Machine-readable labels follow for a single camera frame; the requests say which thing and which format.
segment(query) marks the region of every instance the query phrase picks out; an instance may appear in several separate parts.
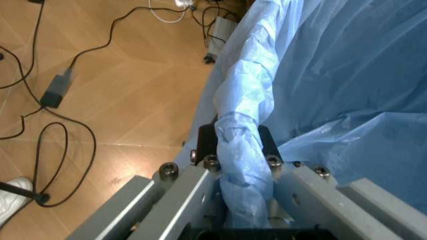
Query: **white cable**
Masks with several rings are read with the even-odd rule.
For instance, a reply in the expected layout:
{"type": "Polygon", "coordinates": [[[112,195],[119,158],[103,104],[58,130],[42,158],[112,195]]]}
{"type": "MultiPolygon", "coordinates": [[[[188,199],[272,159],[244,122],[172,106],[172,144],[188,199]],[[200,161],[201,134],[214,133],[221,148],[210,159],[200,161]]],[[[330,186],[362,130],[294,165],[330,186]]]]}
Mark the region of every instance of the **white cable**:
{"type": "Polygon", "coordinates": [[[184,16],[185,16],[185,14],[186,14],[186,11],[183,11],[182,12],[182,15],[177,19],[177,20],[173,20],[173,21],[168,21],[168,20],[164,20],[163,18],[161,18],[161,17],[159,17],[157,14],[156,14],[156,12],[155,11],[153,11],[151,8],[151,0],[148,0],[148,7],[150,8],[150,11],[151,11],[151,13],[154,15],[154,17],[156,18],[156,19],[158,19],[159,21],[162,21],[162,22],[164,22],[165,24],[176,24],[176,23],[178,23],[179,21],[181,21],[183,18],[184,18],[184,16]]]}

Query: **power adapter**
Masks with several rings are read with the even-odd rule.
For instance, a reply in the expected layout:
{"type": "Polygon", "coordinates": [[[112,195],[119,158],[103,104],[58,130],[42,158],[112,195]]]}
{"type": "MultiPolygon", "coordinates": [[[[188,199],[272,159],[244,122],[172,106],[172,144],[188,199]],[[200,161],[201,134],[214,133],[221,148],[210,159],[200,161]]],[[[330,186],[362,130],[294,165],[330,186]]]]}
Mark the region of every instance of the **power adapter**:
{"type": "Polygon", "coordinates": [[[72,69],[67,68],[63,75],[56,75],[40,99],[43,107],[57,109],[71,85],[72,69]]]}

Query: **blue plastic drape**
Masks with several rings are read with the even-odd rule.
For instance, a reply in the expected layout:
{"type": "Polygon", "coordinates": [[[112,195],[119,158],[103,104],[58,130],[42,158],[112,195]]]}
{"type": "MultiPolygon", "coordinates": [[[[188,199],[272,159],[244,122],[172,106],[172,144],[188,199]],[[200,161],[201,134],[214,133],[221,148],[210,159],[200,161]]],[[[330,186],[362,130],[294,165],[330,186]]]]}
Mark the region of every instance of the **blue plastic drape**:
{"type": "Polygon", "coordinates": [[[260,123],[285,161],[369,178],[427,213],[427,1],[257,0],[214,66],[181,166],[217,113],[231,227],[268,227],[260,123]]]}

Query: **white shoe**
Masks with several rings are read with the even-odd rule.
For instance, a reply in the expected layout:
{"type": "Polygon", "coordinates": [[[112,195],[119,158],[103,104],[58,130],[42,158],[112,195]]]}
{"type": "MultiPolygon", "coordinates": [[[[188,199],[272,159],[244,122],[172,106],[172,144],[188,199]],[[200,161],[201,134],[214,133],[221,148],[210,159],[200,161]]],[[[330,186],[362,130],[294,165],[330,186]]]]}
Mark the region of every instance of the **white shoe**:
{"type": "MultiPolygon", "coordinates": [[[[18,177],[7,183],[29,191],[33,190],[31,181],[25,177],[18,177]]],[[[27,201],[27,197],[0,190],[0,227],[27,201]]]]}

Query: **metal stand leg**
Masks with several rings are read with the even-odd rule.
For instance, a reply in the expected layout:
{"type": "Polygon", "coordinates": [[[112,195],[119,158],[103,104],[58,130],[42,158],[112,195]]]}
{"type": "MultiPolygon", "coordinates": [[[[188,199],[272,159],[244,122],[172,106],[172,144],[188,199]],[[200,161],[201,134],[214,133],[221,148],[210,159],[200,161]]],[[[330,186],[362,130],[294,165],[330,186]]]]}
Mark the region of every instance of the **metal stand leg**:
{"type": "Polygon", "coordinates": [[[30,199],[34,199],[38,204],[44,204],[46,203],[50,196],[49,194],[39,194],[39,193],[35,193],[5,182],[0,181],[0,190],[9,192],[9,193],[13,193],[13,194],[17,194],[17,195],[21,195],[30,199]]]}

